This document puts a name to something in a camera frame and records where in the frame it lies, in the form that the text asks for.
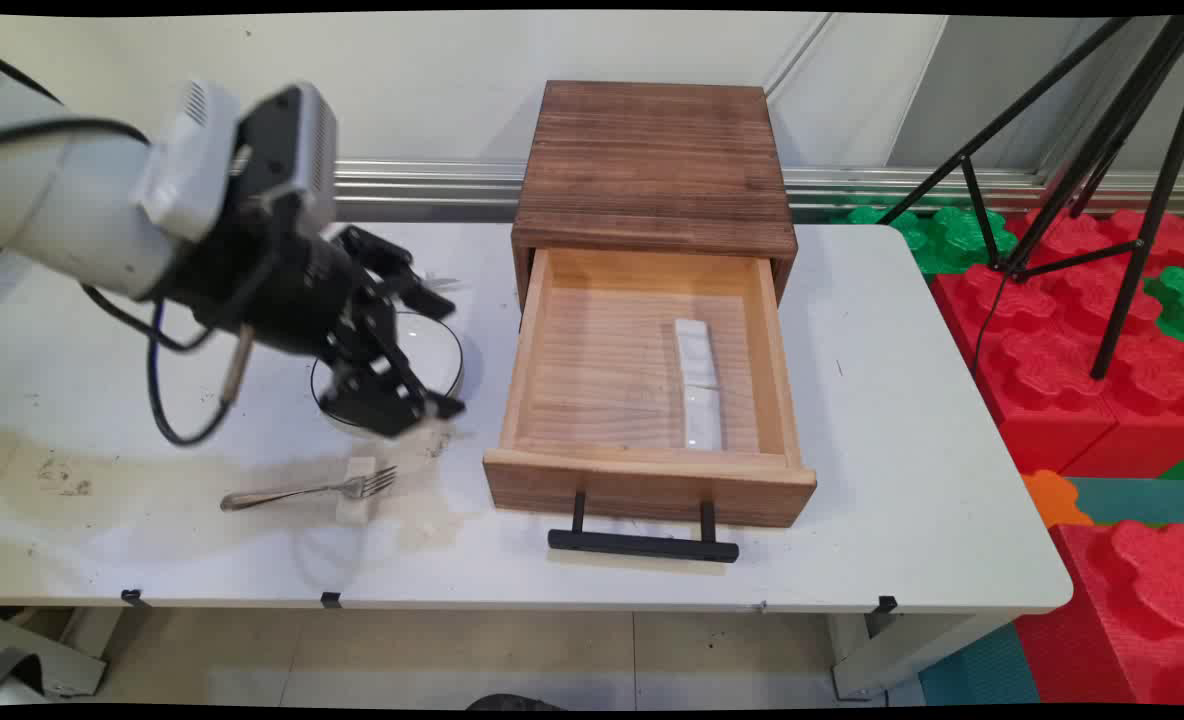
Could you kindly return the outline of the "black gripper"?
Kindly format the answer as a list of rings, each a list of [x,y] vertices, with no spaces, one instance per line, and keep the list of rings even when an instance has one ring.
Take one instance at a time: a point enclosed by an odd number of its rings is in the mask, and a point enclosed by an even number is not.
[[[246,332],[275,351],[317,356],[314,401],[345,427],[395,438],[463,414],[463,347],[440,322],[458,307],[414,274],[408,250],[358,225],[332,240],[301,234],[296,208],[278,200],[272,211],[240,211],[184,251],[154,297],[154,354],[198,345],[165,338],[173,301],[202,324],[200,342]],[[412,311],[397,310],[395,298]]]

